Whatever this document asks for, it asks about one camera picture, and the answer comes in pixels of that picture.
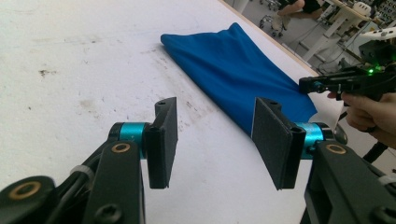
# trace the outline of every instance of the finger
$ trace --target finger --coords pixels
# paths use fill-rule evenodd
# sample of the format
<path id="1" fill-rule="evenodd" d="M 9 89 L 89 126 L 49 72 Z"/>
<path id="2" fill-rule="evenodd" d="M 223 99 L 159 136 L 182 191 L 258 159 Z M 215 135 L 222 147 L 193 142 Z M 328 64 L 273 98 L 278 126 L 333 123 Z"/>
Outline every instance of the finger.
<path id="1" fill-rule="evenodd" d="M 337 93 L 336 92 L 329 92 L 329 94 L 327 94 L 327 98 L 330 99 L 335 99 L 337 97 Z"/>
<path id="2" fill-rule="evenodd" d="M 396 136 L 392 135 L 388 132 L 385 132 L 382 129 L 375 129 L 374 132 L 370 133 L 370 135 L 374 138 L 376 138 L 379 142 L 387 145 L 388 147 L 391 148 L 396 148 Z"/>
<path id="3" fill-rule="evenodd" d="M 363 118 L 367 118 L 367 119 L 372 119 L 373 117 L 367 113 L 364 110 L 360 110 L 357 109 L 355 107 L 349 107 L 346 112 L 348 113 L 348 115 L 352 116 L 352 117 L 363 117 Z"/>
<path id="4" fill-rule="evenodd" d="M 348 93 L 342 93 L 341 99 L 350 106 L 355 106 L 358 109 L 367 111 L 369 114 L 373 114 L 377 111 L 381 111 L 381 104 L 368 97 L 353 95 Z"/>
<path id="5" fill-rule="evenodd" d="M 380 102 L 384 103 L 396 103 L 396 93 L 385 93 Z"/>
<path id="6" fill-rule="evenodd" d="M 372 120 L 369 119 L 358 119 L 357 117 L 346 116 L 346 122 L 353 128 L 364 132 L 368 128 L 375 127 L 375 124 Z"/>

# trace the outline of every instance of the desk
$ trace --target desk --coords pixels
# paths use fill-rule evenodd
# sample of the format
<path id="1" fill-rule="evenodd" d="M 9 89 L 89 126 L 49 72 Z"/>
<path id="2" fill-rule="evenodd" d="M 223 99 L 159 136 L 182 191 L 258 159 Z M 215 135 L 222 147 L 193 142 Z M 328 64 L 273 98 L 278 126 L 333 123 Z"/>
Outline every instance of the desk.
<path id="1" fill-rule="evenodd" d="M 331 42 L 335 44 L 338 39 L 331 41 L 333 34 L 343 34 L 352 24 L 357 21 L 368 21 L 370 18 L 362 16 L 360 13 L 355 11 L 353 8 L 348 7 L 343 2 L 338 0 L 331 0 L 337 7 L 340 7 L 340 11 L 337 14 L 337 18 L 332 23 L 332 26 L 320 37 L 320 39 L 315 43 L 315 45 L 309 49 L 309 51 L 303 56 L 303 59 L 308 62 L 308 60 L 314 56 L 316 52 L 321 49 L 326 49 L 329 47 L 327 43 Z"/>
<path id="2" fill-rule="evenodd" d="M 276 191 L 250 138 L 160 42 L 236 21 L 293 80 L 315 74 L 222 1 L 8 0 L 0 21 L 0 189 L 30 175 L 59 185 L 115 122 L 152 122 L 154 103 L 176 96 L 170 189 L 150 189 L 142 161 L 147 223 L 300 223 L 311 162 L 302 162 L 296 189 Z M 334 126 L 341 103 L 312 99 L 312 120 Z"/>

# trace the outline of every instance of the person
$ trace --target person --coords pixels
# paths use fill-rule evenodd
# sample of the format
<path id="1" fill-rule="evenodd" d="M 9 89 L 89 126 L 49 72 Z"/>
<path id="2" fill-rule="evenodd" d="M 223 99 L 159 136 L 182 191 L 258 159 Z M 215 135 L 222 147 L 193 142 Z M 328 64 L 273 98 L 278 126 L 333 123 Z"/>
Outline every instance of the person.
<path id="1" fill-rule="evenodd" d="M 329 98 L 335 98 L 335 92 Z M 379 142 L 396 149 L 396 93 L 384 94 L 380 101 L 343 92 L 341 99 L 349 105 L 346 122 L 359 131 L 372 129 L 369 134 Z"/>
<path id="2" fill-rule="evenodd" d="M 285 6 L 274 15 L 272 21 L 272 28 L 276 31 L 281 31 L 282 26 L 287 30 L 291 18 L 317 20 L 323 12 L 317 0 L 281 1 L 286 1 L 286 3 L 281 3 Z"/>

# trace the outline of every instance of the chair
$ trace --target chair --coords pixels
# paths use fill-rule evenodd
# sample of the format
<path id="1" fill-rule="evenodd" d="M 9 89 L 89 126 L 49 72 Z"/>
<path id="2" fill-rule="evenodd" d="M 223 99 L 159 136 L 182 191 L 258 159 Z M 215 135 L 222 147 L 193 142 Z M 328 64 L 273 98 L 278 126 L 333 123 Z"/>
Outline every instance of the chair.
<path id="1" fill-rule="evenodd" d="M 273 11 L 278 11 L 280 8 L 283 7 L 282 3 L 278 2 L 277 0 L 265 0 L 265 2 L 268 3 L 268 5 L 267 5 L 268 8 L 269 8 L 270 10 L 273 10 Z M 260 0 L 260 4 L 263 5 L 263 4 L 264 4 L 264 0 Z M 264 16 L 262 17 L 262 19 L 260 20 L 260 23 L 259 23 L 260 29 L 264 28 L 264 24 L 265 24 L 266 22 L 272 23 L 273 19 L 274 19 L 274 18 L 273 18 L 272 16 L 270 16 L 270 15 L 264 15 Z M 275 30 L 273 30 L 273 32 L 272 32 L 272 37 L 276 37 L 276 36 L 281 37 L 281 36 L 283 36 L 283 33 L 282 33 L 282 32 L 283 32 L 284 30 L 285 30 L 285 28 L 284 28 L 283 26 L 282 26 L 282 28 L 281 28 L 280 31 L 275 31 Z"/>

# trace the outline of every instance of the screw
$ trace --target screw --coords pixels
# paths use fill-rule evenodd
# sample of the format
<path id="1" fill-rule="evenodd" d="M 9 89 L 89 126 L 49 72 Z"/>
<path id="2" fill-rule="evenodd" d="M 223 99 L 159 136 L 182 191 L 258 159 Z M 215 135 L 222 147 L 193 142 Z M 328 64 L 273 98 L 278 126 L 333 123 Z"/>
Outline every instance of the screw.
<path id="1" fill-rule="evenodd" d="M 115 224 L 122 217 L 120 207 L 114 203 L 106 204 L 100 207 L 95 213 L 95 223 L 98 224 Z"/>

